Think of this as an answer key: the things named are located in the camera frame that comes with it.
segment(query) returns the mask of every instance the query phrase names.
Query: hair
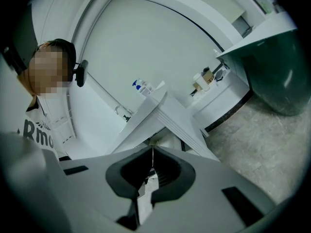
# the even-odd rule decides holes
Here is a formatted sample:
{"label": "hair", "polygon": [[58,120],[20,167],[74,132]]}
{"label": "hair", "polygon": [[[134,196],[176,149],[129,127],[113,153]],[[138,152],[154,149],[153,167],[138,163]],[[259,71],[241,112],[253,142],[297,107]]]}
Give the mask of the hair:
{"label": "hair", "polygon": [[[74,44],[63,39],[55,39],[52,41],[47,41],[45,43],[47,43],[48,46],[59,47],[62,50],[62,52],[65,52],[67,54],[67,60],[68,60],[67,82],[71,82],[73,79],[73,69],[76,64],[76,49],[74,47]],[[42,44],[36,48],[35,53],[40,49],[40,46],[42,46]]]}

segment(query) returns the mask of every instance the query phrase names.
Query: cardboard box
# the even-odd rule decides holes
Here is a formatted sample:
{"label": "cardboard box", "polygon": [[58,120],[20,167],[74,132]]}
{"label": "cardboard box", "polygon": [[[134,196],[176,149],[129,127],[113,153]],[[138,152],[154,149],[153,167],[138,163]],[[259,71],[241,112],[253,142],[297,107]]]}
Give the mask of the cardboard box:
{"label": "cardboard box", "polygon": [[[215,76],[214,74],[209,70],[206,72],[206,74],[203,76],[203,79],[206,81],[206,83],[210,84],[214,80]],[[200,91],[202,88],[197,84],[197,82],[194,82],[193,87]]]}

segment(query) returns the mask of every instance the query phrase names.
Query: white t-shirt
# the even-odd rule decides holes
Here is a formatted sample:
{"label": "white t-shirt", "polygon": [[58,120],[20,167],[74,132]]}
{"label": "white t-shirt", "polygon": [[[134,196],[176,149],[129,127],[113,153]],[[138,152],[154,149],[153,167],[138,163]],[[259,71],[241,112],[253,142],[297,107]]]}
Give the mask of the white t-shirt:
{"label": "white t-shirt", "polygon": [[33,140],[41,149],[53,151],[56,158],[63,157],[63,155],[59,156],[58,152],[55,150],[51,126],[43,113],[38,99],[36,105],[25,113],[17,133]]}

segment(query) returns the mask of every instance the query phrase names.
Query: gray floor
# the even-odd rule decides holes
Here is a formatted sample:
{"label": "gray floor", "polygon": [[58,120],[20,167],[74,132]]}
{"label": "gray floor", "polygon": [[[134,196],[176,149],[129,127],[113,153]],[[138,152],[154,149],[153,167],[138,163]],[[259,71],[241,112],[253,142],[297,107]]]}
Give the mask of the gray floor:
{"label": "gray floor", "polygon": [[311,103],[298,116],[281,116],[253,96],[209,133],[220,161],[263,189],[276,203],[299,185],[310,157]]}

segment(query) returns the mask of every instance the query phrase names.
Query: person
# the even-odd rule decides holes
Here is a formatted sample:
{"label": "person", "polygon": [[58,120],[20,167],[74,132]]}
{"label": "person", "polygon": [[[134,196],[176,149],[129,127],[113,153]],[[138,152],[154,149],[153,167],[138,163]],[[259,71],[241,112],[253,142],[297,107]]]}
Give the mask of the person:
{"label": "person", "polygon": [[58,158],[66,153],[55,149],[53,130],[38,96],[67,87],[72,81],[75,64],[75,46],[66,40],[55,39],[38,46],[28,68],[17,77],[33,97],[17,133],[33,140],[41,149],[53,151]]}

